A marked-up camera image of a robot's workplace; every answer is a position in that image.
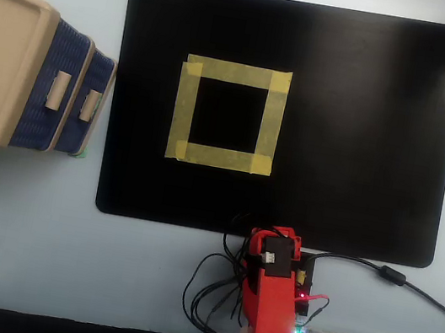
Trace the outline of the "red gripper with motor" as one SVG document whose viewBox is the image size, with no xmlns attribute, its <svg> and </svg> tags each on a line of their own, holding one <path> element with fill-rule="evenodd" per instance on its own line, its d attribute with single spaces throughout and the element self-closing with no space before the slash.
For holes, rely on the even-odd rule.
<svg viewBox="0 0 445 333">
<path fill-rule="evenodd" d="M 264 251 L 264 239 L 266 237 L 283 237 L 292 239 L 293 247 L 292 247 L 292 260 L 300 261 L 301 260 L 301 247 L 302 240 L 295 234 L 295 230 L 289 227 L 279 227 L 279 226 L 271 226 L 271 227 L 255 227 L 252 229 L 250 243 L 249 243 L 249 253 L 260 255 Z"/>
</svg>

